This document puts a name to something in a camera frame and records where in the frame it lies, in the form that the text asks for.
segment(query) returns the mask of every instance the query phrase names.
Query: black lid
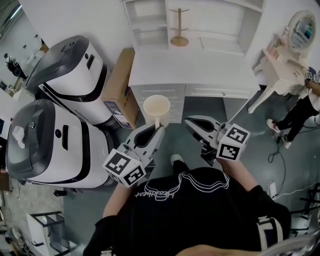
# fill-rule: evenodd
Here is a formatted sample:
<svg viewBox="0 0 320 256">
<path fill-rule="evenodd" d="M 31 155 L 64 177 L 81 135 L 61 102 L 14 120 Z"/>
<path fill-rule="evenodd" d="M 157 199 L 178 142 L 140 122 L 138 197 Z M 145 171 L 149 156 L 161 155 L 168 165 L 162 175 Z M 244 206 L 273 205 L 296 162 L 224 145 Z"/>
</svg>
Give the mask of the black lid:
<svg viewBox="0 0 320 256">
<path fill-rule="evenodd" d="M 54 147 L 55 120 L 55 105 L 48 99 L 36 100 L 14 116 L 6 152 L 6 167 L 11 177 L 29 179 L 48 168 Z M 24 129 L 24 148 L 12 135 L 16 126 Z"/>
<path fill-rule="evenodd" d="M 39 85 L 68 74 L 79 64 L 88 46 L 89 40 L 82 35 L 55 44 L 35 66 L 25 87 L 36 92 Z"/>
</svg>

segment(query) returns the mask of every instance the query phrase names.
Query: white appliance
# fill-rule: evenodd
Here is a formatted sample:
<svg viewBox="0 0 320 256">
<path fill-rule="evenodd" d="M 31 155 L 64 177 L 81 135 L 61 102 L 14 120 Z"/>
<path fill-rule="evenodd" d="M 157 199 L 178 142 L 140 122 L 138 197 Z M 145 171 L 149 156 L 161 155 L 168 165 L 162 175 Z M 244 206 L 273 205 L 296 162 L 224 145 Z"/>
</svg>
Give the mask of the white appliance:
<svg viewBox="0 0 320 256">
<path fill-rule="evenodd" d="M 84 36 L 65 39 L 51 47 L 29 76 L 26 89 L 41 89 L 55 103 L 92 125 L 117 126 L 100 96 L 110 70 Z"/>
<path fill-rule="evenodd" d="M 20 142 L 15 127 L 24 129 Z M 6 152 L 8 174 L 17 180 L 65 188 L 95 188 L 108 173 L 103 163 L 114 148 L 101 131 L 48 99 L 21 108 L 11 123 Z"/>
</svg>

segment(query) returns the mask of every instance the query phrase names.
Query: sneaker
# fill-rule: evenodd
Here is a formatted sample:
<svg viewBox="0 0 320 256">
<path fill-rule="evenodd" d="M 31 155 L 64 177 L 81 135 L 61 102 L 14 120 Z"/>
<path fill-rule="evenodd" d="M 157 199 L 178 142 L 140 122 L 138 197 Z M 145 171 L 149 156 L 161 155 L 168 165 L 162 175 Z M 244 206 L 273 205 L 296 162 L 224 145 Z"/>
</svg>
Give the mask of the sneaker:
<svg viewBox="0 0 320 256">
<path fill-rule="evenodd" d="M 281 140 L 283 141 L 284 147 L 285 147 L 286 149 L 290 148 L 291 142 L 288 141 L 287 135 L 281 137 Z"/>
<path fill-rule="evenodd" d="M 278 123 L 273 121 L 272 119 L 267 119 L 266 124 L 270 129 L 274 130 L 277 134 L 281 132 L 281 130 L 279 130 L 278 128 Z"/>
<path fill-rule="evenodd" d="M 174 161 L 181 161 L 181 162 L 183 162 L 184 160 L 182 159 L 182 156 L 181 155 L 179 155 L 179 154 L 173 154 L 172 156 L 171 156 L 171 165 L 172 166 L 174 166 Z"/>
</svg>

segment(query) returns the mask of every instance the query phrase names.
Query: black t-shirt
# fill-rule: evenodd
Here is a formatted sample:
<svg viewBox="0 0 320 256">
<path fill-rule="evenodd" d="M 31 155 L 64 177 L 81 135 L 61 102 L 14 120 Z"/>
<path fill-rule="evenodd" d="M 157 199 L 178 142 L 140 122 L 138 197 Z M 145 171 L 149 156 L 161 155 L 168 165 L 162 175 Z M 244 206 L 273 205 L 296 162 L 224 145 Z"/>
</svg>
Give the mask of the black t-shirt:
<svg viewBox="0 0 320 256">
<path fill-rule="evenodd" d="M 222 171 L 198 168 L 135 188 L 117 216 L 96 223 L 83 255 L 113 247 L 117 256 L 174 256 L 196 245 L 261 251 L 257 222 L 264 216 L 275 218 L 288 238 L 288 209 L 261 186 L 247 192 Z"/>
</svg>

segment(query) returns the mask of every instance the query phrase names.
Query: round mirror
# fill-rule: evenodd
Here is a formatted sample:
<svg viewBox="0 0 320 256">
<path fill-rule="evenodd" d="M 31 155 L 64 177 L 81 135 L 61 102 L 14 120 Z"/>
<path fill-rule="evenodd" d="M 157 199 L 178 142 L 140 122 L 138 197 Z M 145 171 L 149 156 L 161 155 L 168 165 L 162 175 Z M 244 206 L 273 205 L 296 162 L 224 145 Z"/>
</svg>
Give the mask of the round mirror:
<svg viewBox="0 0 320 256">
<path fill-rule="evenodd" d="M 315 39 L 316 28 L 316 19 L 311 11 L 297 12 L 289 23 L 289 48 L 296 53 L 308 51 Z"/>
</svg>

